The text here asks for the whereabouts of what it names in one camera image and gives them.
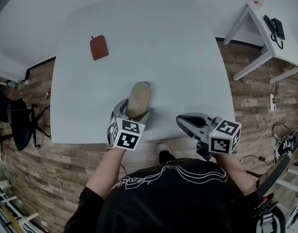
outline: power outlet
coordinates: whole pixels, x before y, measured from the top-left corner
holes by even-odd
[[[270,94],[270,110],[274,111],[274,95]]]

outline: black office chair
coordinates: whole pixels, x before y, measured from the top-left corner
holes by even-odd
[[[16,148],[21,151],[29,144],[31,136],[33,136],[34,146],[38,149],[41,147],[36,143],[36,130],[51,139],[51,136],[37,124],[44,112],[50,108],[46,107],[35,117],[36,107],[37,105],[33,104],[31,109],[28,109],[22,99],[10,100],[0,92],[0,121],[9,123],[12,128],[12,134],[1,136],[0,141],[14,138]]]

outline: person's right arm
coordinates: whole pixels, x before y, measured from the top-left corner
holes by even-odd
[[[257,187],[254,180],[242,167],[241,163],[232,155],[213,154],[217,164],[234,180],[244,196],[253,193]]]

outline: table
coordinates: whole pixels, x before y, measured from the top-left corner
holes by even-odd
[[[262,55],[259,58],[257,58],[255,61],[250,63],[248,66],[246,66],[243,70],[235,74],[233,76],[233,80],[235,81],[239,80],[240,78],[252,72],[256,68],[262,66],[265,62],[272,59],[273,57],[290,62],[296,65],[297,67],[275,78],[270,79],[269,80],[270,83],[275,83],[276,81],[282,80],[292,74],[297,73],[298,72],[298,43],[288,26],[288,22],[284,21],[284,17],[282,15],[279,15],[277,12],[270,11],[266,7],[266,4],[259,11],[253,9],[249,5],[246,5],[244,12],[241,14],[239,19],[233,25],[232,29],[229,31],[225,40],[223,41],[224,45],[229,44],[231,39],[235,36],[236,32],[240,28],[240,26],[247,19],[248,15],[252,17],[254,23],[256,24],[264,40],[265,46],[263,47],[263,49],[261,49]],[[270,19],[277,18],[282,22],[282,26],[285,34],[285,40],[283,40],[283,43],[284,43],[283,49],[280,49],[276,44],[276,42],[271,40],[271,31],[269,30],[267,24],[265,23],[265,20],[263,19],[264,15],[269,16]]]
[[[105,143],[113,107],[137,81],[151,85],[142,140],[185,136],[176,116],[234,120],[226,69],[196,0],[107,0],[73,13],[53,71],[53,143]],[[109,55],[93,61],[91,36]]]

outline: shoe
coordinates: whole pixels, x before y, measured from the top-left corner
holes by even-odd
[[[156,147],[156,151],[157,151],[158,155],[159,155],[159,153],[161,153],[164,150],[166,150],[166,151],[168,151],[170,153],[170,148],[169,148],[169,146],[167,144],[165,144],[165,143],[159,143],[157,145],[157,147]]]

